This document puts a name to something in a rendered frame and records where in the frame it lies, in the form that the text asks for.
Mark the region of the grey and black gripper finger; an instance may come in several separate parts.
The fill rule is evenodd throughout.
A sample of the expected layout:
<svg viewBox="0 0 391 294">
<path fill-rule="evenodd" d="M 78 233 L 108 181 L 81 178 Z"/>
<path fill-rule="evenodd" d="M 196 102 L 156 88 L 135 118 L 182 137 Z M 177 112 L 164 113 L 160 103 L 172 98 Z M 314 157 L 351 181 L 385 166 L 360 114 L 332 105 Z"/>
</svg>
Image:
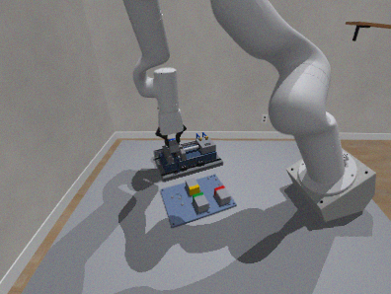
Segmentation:
<svg viewBox="0 0 391 294">
<path fill-rule="evenodd" d="M 170 146 L 169 146 L 168 135 L 162 135 L 162 134 L 160 133 L 160 128 L 159 128 L 159 127 L 158 127 L 158 129 L 157 129 L 157 131 L 156 131 L 155 134 L 156 134 L 156 136 L 159 136 L 159 137 L 165 139 L 165 145 L 167 145 L 168 148 L 170 147 Z"/>
<path fill-rule="evenodd" d="M 184 126 L 184 130 L 182 132 L 179 132 L 179 133 L 176 133 L 176 140 L 178 142 L 178 144 L 180 145 L 180 137 L 182 135 L 182 133 L 186 130 L 187 128 Z"/>
</svg>

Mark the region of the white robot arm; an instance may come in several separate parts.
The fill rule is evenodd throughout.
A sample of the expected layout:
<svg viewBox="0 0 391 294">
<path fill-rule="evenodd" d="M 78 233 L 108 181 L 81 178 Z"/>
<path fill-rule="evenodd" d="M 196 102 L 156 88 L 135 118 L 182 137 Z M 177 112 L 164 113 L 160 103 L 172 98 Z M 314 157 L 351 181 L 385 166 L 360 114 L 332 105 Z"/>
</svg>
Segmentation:
<svg viewBox="0 0 391 294">
<path fill-rule="evenodd" d="M 142 52 L 133 70 L 136 89 L 144 98 L 156 98 L 158 110 L 175 111 L 179 108 L 176 69 L 157 69 L 154 78 L 145 72 L 170 58 L 159 0 L 122 1 Z M 269 118 L 278 132 L 302 135 L 294 136 L 303 159 L 298 169 L 302 184 L 318 194 L 346 190 L 357 170 L 353 158 L 342 151 L 335 118 L 326 112 L 331 67 L 324 53 L 292 28 L 269 0 L 210 2 L 224 31 L 247 53 L 278 71 Z"/>
</svg>

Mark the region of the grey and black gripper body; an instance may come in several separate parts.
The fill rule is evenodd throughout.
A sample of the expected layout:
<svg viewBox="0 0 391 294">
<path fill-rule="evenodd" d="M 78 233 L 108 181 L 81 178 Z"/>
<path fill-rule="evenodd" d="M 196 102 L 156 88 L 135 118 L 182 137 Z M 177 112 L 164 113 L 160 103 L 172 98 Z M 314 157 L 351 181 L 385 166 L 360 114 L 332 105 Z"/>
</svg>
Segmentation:
<svg viewBox="0 0 391 294">
<path fill-rule="evenodd" d="M 183 119 L 180 109 L 170 112 L 159 110 L 158 123 L 162 135 L 179 133 L 184 130 Z"/>
</svg>

